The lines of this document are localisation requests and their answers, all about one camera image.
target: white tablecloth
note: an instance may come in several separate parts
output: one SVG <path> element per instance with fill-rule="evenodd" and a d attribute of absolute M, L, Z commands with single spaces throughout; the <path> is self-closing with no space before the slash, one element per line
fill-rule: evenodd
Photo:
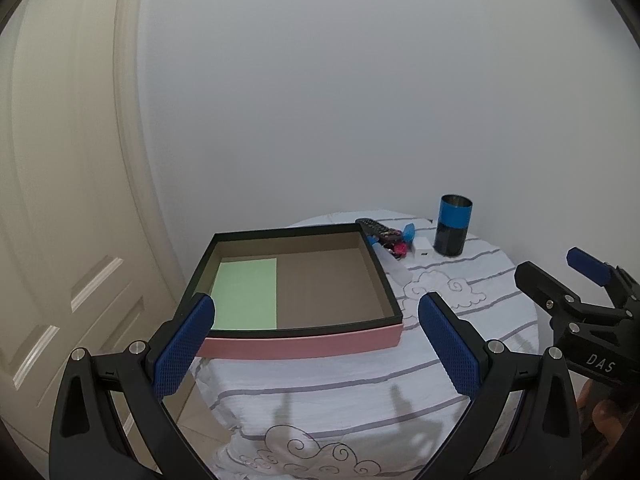
<path fill-rule="evenodd" d="M 431 221 L 393 211 L 332 214 L 297 225 L 360 217 L 399 229 L 413 222 L 416 235 L 433 242 Z M 515 267 L 499 248 L 469 234 L 456 258 L 430 251 L 402 262 L 414 280 L 404 288 L 390 280 L 404 313 L 395 348 L 317 359 L 194 361 L 191 370 L 205 402 L 233 431 L 230 443 L 207 461 L 221 480 L 412 478 L 468 405 L 418 325 L 418 300 L 431 290 L 485 339 L 500 339 L 512 351 L 538 352 L 534 304 L 516 288 Z M 484 462 L 495 455 L 515 404 L 512 398 Z"/>

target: blue object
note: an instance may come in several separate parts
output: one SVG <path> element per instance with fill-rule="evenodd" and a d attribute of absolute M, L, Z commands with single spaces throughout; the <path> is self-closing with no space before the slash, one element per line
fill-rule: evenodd
<path fill-rule="evenodd" d="M 156 359 L 152 386 L 158 399 L 178 390 L 213 321 L 213 300 L 204 295 Z"/>
<path fill-rule="evenodd" d="M 478 360 L 428 295 L 418 304 L 418 321 L 456 391 L 473 400 L 481 384 Z"/>
<path fill-rule="evenodd" d="M 410 244 L 411 242 L 414 241 L 414 238 L 415 238 L 415 225 L 414 224 L 405 225 L 404 229 L 402 230 L 402 240 Z"/>
<path fill-rule="evenodd" d="M 445 195 L 440 200 L 438 222 L 452 229 L 466 229 L 471 220 L 473 203 L 466 197 Z"/>
<path fill-rule="evenodd" d="M 569 249 L 566 254 L 566 262 L 569 267 L 577 270 L 599 286 L 609 285 L 611 281 L 609 266 L 577 247 Z"/>

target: door panel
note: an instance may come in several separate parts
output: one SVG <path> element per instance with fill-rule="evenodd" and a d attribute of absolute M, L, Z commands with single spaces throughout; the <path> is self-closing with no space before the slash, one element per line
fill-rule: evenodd
<path fill-rule="evenodd" d="M 72 349 L 175 310 L 122 158 L 116 1 L 24 0 L 0 35 L 0 415 L 43 449 Z"/>

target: white charger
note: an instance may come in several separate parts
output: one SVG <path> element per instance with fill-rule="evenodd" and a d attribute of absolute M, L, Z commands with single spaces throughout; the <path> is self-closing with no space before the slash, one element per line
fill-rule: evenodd
<path fill-rule="evenodd" d="M 417 236 L 411 244 L 411 250 L 414 253 L 414 257 L 426 256 L 433 251 L 433 246 L 428 238 L 424 236 Z"/>

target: blue cup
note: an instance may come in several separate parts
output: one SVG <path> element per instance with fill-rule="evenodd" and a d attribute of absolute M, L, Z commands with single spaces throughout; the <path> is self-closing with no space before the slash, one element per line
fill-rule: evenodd
<path fill-rule="evenodd" d="M 460 256 L 465 246 L 473 202 L 465 196 L 444 195 L 440 199 L 440 214 L 433 248 L 443 256 Z"/>

